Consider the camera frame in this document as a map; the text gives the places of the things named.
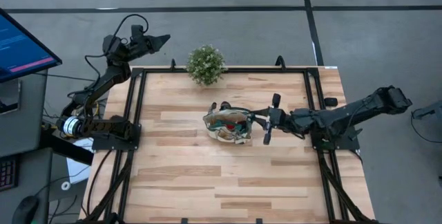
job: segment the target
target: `monitor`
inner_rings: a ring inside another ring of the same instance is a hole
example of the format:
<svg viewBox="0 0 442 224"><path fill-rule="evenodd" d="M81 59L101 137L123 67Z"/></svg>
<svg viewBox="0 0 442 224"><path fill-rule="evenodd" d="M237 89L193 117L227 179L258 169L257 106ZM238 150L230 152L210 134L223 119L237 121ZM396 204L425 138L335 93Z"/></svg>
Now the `monitor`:
<svg viewBox="0 0 442 224"><path fill-rule="evenodd" d="M0 9L0 83L60 64L60 58Z"/></svg>

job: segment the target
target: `floor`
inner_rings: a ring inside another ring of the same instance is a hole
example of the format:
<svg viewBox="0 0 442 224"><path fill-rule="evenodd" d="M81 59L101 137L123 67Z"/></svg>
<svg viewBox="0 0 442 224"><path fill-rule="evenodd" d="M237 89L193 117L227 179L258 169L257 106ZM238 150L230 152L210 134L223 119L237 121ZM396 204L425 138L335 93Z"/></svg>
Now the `floor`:
<svg viewBox="0 0 442 224"><path fill-rule="evenodd" d="M149 20L152 35L172 38L160 53L134 65L166 65L172 58L182 65L194 48L213 44L227 65L273 64L282 55L290 65L338 66L347 101L390 84L412 99L412 110L442 98L442 0L0 0L0 7L61 57L64 64L49 70L54 75L93 79L83 56L100 54L102 38L125 15L138 12ZM131 19L120 37L129 35L131 23L140 21ZM104 70L104 61L93 63ZM48 78L49 114L58 114L68 103L66 94L85 85ZM442 146L413 132L410 112L379 116L361 127L363 166L376 218L384 223L439 222ZM432 118L416 127L425 137L442 140ZM62 162L57 168L54 175L66 173ZM80 186L76 193L83 194ZM73 200L72 195L64 197L59 211ZM70 210L78 211L78 204Z"/></svg>

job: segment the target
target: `black metal frame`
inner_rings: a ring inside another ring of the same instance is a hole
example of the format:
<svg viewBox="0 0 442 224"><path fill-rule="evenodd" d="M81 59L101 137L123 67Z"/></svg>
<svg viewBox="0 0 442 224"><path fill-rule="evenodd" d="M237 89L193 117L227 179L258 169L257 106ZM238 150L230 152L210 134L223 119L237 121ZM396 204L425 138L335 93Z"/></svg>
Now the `black metal frame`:
<svg viewBox="0 0 442 224"><path fill-rule="evenodd" d="M175 60L172 59L171 66L168 68L134 68L133 69L133 75L131 77L128 95L126 98L126 105L124 107L124 117L125 118L128 118L128 116L129 116L129 112L130 112L131 104L132 104L132 99L133 99L133 92L134 92L134 88L135 88L135 81L136 81L137 77L141 75L140 89L139 89L139 94L137 97L135 116L134 116L134 120L133 120L134 124L139 124L139 122L140 122L142 100L144 97L144 88L146 85L147 74L148 73L187 73L185 68L177 68L175 65L176 65ZM312 76L315 81L315 87L316 87L316 91L318 94L320 108L325 109L324 96L323 96L323 91L322 91L322 87L321 87L321 83L320 83L320 76L319 76L318 68L316 68L316 67L311 67L311 68L298 68L298 67L291 67L290 68L289 67L289 68L287 68L285 66L285 61L281 56L279 56L277 58L276 66L279 66L279 67L275 67L275 68L260 68L260 67L229 68L225 73L302 73L304 76L305 89L307 92L307 101L309 104L309 108L315 109L314 97L313 97L311 84L310 84L310 76ZM317 138L318 137L315 136L314 134L311 135L312 146L313 146L314 140ZM335 217L334 206L333 206L333 202L332 202L332 194L330 191L329 182L333 185L333 187L338 192L338 195L339 195L338 199L339 199L339 206L340 206L340 213L342 216L342 221L348 221L349 216L348 216L347 208L349 208L352 213L360 213L360 212L359 212L358 208L353 204L353 202L351 202L348 195L344 192L344 190L342 188L342 183L340 180L339 166L338 166L336 154L333 149L329 150L329 158L330 158L331 167L332 167L332 171L333 171L333 173L332 173L330 168L327 166L327 163L325 162L324 150L323 149L316 149L315 147L314 147L314 149L318 153L318 162L319 162L319 167L320 167L320 171L321 171L321 178L322 178L322 182L323 182L323 189L324 189L324 195L325 195L325 204L327 206L327 214L328 214L329 221L330 221L330 223L338 223L339 221L341 221L341 220L336 220L336 217ZM117 153L115 156L115 161L114 161L113 172L112 172L112 176L111 176L111 181L110 181L110 188L113 188L113 187L115 188L115 182L118 181L118 178L120 176L119 175L119 167L121 164L122 152L123 152L122 150L117 150ZM130 166L132 166L134 152L135 152L134 150L128 151L126 163L129 162ZM124 209L126 206L126 200L127 200L127 195L128 195L130 174L131 173L129 170L129 172L126 174L126 177L125 177L123 185L122 185L122 193L120 196L119 209L118 209L118 216L121 219L124 219ZM111 196L110 203L106 206L106 211L105 211L105 215L104 215L105 218L108 218L111 215L112 202L113 202L113 197ZM367 221L364 218L360 218L360 219L356 218L356 220L357 221ZM262 219L257 219L257 223L262 223Z"/></svg>

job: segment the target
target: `computer mouse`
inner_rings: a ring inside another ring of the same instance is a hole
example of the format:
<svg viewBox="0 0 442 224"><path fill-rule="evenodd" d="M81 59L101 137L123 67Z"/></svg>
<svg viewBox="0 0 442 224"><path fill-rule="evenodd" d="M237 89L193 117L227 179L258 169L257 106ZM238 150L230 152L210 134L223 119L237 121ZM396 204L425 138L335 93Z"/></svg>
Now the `computer mouse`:
<svg viewBox="0 0 442 224"><path fill-rule="evenodd" d="M12 224L30 224L39 206L39 199L36 196L27 196L21 200L12 216Z"/></svg>

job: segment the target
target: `potted plant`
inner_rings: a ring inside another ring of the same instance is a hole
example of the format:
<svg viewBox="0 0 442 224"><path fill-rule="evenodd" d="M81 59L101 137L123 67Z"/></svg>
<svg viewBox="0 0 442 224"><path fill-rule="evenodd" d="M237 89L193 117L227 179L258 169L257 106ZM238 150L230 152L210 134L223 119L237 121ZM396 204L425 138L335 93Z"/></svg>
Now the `potted plant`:
<svg viewBox="0 0 442 224"><path fill-rule="evenodd" d="M227 70L224 58L212 45L197 48L189 54L187 62L189 77L198 85L211 85L222 79L221 74Z"/></svg>

